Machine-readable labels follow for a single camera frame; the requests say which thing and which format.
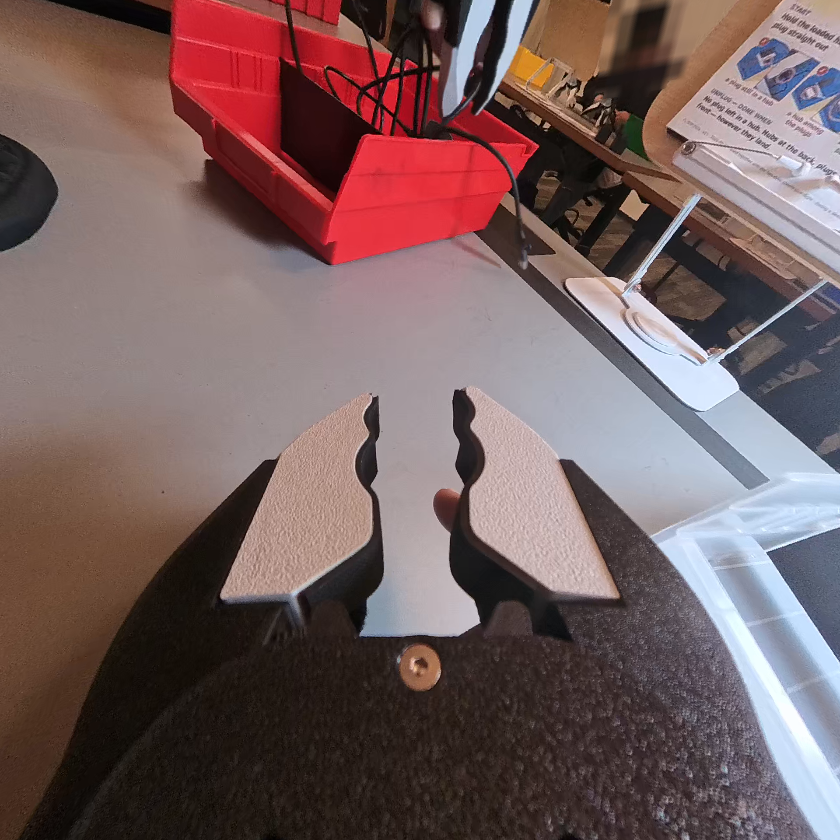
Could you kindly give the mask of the black bin divider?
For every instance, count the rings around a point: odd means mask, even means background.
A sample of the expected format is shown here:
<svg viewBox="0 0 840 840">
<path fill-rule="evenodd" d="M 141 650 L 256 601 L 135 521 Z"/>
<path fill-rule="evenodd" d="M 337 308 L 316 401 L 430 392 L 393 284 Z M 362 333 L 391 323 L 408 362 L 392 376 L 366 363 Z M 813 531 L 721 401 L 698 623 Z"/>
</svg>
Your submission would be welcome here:
<svg viewBox="0 0 840 840">
<path fill-rule="evenodd" d="M 280 63 L 280 148 L 321 186 L 337 193 L 370 124 L 341 100 Z"/>
</svg>

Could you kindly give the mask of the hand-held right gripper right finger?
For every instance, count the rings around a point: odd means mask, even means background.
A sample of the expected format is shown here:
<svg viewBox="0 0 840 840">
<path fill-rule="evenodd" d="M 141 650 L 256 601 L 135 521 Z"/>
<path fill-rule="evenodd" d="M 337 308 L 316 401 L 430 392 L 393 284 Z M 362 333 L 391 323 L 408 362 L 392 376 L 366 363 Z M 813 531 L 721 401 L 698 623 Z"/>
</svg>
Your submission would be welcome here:
<svg viewBox="0 0 840 840">
<path fill-rule="evenodd" d="M 449 569 L 487 626 L 519 604 L 532 629 L 566 635 L 564 606 L 622 597 L 560 457 L 528 424 L 475 386 L 453 394 L 462 479 Z"/>
</svg>

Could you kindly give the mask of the wooden background table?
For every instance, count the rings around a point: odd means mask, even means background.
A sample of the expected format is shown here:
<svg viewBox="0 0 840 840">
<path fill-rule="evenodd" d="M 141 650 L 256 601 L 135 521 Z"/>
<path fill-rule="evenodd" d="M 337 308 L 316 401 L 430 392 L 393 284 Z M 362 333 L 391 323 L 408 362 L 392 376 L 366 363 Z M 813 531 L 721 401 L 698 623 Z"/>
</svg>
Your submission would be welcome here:
<svg viewBox="0 0 840 840">
<path fill-rule="evenodd" d="M 656 164 L 644 160 L 630 150 L 617 153 L 609 146 L 597 141 L 595 130 L 584 126 L 584 122 L 573 116 L 570 110 L 555 107 L 548 99 L 533 89 L 518 84 L 516 78 L 509 73 L 501 82 L 499 93 L 516 102 L 523 110 L 558 130 L 562 135 L 593 154 L 607 167 L 620 175 L 634 173 L 637 176 L 670 182 L 678 181 L 678 178 L 674 175 L 667 173 Z"/>
</svg>

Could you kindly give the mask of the clear plastic bin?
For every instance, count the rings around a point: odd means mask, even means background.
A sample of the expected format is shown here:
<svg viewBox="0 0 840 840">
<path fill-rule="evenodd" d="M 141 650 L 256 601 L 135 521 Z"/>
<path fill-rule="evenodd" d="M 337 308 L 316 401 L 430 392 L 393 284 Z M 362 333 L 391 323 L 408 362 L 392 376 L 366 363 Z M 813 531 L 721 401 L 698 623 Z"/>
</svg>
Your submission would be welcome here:
<svg viewBox="0 0 840 840">
<path fill-rule="evenodd" d="M 799 473 L 652 536 L 721 632 L 819 838 L 839 838 L 838 658 L 770 555 L 838 524 L 838 474 Z"/>
</svg>

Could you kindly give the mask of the yellow plastic bin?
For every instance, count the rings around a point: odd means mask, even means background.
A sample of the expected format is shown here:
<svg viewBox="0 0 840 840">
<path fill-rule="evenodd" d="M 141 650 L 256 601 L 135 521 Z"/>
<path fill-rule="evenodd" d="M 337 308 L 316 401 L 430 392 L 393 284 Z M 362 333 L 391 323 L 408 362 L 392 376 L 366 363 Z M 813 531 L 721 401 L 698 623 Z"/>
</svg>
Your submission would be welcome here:
<svg viewBox="0 0 840 840">
<path fill-rule="evenodd" d="M 551 78 L 553 65 L 520 45 L 509 69 L 514 81 L 522 87 L 542 89 Z"/>
</svg>

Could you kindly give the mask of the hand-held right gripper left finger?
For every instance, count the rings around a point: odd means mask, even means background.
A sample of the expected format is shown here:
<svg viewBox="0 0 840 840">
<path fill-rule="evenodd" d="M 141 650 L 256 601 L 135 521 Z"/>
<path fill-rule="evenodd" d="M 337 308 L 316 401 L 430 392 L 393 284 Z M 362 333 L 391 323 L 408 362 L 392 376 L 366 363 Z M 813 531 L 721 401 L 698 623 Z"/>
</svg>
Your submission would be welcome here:
<svg viewBox="0 0 840 840">
<path fill-rule="evenodd" d="M 361 394 L 310 426 L 278 456 L 221 591 L 227 605 L 279 603 L 302 627 L 325 602 L 357 627 L 382 582 L 373 491 L 379 401 Z"/>
</svg>

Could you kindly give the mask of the black wrist rest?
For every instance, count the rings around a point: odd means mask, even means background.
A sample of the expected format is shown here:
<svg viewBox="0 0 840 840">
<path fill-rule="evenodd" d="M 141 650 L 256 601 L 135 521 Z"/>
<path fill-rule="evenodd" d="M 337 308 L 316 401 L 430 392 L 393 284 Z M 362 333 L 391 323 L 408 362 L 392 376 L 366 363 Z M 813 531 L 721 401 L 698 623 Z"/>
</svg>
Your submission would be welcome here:
<svg viewBox="0 0 840 840">
<path fill-rule="evenodd" d="M 31 239 L 43 227 L 58 185 L 35 152 L 1 135 L 1 251 Z"/>
</svg>

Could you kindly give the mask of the white board stand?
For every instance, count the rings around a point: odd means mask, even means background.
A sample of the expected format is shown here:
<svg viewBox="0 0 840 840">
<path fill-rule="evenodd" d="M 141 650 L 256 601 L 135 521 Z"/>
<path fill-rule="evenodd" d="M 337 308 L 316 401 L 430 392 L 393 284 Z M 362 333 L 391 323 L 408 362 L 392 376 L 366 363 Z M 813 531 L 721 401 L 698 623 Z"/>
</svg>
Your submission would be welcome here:
<svg viewBox="0 0 840 840">
<path fill-rule="evenodd" d="M 725 350 L 705 351 L 641 293 L 643 278 L 655 259 L 676 236 L 697 206 L 701 194 L 684 201 L 654 246 L 627 281 L 612 277 L 573 277 L 563 282 L 566 292 L 610 333 L 635 360 L 688 408 L 703 413 L 739 391 L 721 361 L 757 336 L 785 313 L 830 284 L 819 279 L 772 317 Z"/>
</svg>

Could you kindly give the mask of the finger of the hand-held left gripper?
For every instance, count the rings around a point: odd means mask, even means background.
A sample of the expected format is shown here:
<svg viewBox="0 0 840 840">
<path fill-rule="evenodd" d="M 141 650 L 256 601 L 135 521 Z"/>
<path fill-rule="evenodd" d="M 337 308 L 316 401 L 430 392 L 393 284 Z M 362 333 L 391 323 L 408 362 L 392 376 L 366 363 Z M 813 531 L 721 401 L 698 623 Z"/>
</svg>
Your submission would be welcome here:
<svg viewBox="0 0 840 840">
<path fill-rule="evenodd" d="M 495 1 L 476 50 L 479 82 L 471 111 L 481 113 L 493 99 L 536 14 L 539 1 Z"/>
<path fill-rule="evenodd" d="M 439 108 L 445 117 L 454 114 L 473 90 L 474 113 L 481 112 L 490 100 L 493 71 L 488 69 L 486 53 L 495 5 L 493 1 L 442 2 Z"/>
</svg>

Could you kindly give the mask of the red plastic bin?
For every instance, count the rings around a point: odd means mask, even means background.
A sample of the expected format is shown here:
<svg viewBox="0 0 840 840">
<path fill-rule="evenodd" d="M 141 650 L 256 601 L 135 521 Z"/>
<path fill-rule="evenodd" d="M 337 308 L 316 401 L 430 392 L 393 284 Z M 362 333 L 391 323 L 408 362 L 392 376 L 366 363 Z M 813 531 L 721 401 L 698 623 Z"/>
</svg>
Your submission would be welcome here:
<svg viewBox="0 0 840 840">
<path fill-rule="evenodd" d="M 340 190 L 280 148 L 280 63 L 297 66 L 287 21 L 225 2 L 174 2 L 173 108 L 209 157 L 326 262 L 338 265 L 485 228 L 538 145 L 495 116 L 463 112 L 440 133 L 437 79 L 409 59 L 339 36 L 337 2 L 291 2 L 303 74 L 375 131 Z"/>
</svg>

